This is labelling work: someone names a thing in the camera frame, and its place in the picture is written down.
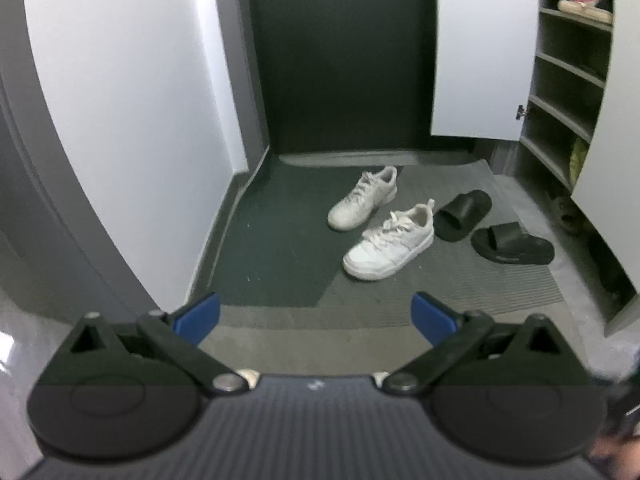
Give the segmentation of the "person's hand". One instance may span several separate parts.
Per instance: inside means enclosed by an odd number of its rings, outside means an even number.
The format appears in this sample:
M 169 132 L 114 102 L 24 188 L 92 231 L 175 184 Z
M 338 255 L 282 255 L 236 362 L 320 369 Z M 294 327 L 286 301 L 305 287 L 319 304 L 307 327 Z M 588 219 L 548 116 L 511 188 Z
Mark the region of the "person's hand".
M 606 419 L 589 453 L 608 479 L 639 478 L 639 379 L 608 385 Z

